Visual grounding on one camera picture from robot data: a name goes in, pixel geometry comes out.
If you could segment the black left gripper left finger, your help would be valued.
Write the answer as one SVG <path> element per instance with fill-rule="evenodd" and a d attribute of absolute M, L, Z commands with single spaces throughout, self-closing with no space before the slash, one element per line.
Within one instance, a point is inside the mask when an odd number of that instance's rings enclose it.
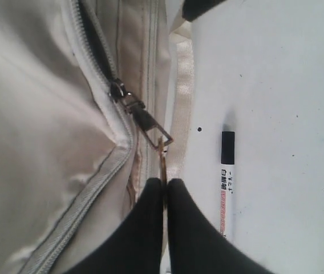
<path fill-rule="evenodd" d="M 67 273 L 159 273 L 163 242 L 163 187 L 150 178 L 116 231 Z"/>

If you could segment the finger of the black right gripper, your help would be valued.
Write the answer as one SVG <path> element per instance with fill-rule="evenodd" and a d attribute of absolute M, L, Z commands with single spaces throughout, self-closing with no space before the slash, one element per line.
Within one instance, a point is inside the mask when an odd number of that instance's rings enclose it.
<path fill-rule="evenodd" d="M 185 0 L 182 6 L 182 17 L 192 22 L 213 9 L 224 0 Z"/>

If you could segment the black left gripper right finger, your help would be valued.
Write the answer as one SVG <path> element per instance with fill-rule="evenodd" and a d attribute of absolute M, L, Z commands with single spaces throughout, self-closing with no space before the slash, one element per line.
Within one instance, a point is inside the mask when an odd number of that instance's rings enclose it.
<path fill-rule="evenodd" d="M 172 273 L 268 272 L 211 225 L 181 179 L 172 179 L 167 184 L 167 201 Z"/>

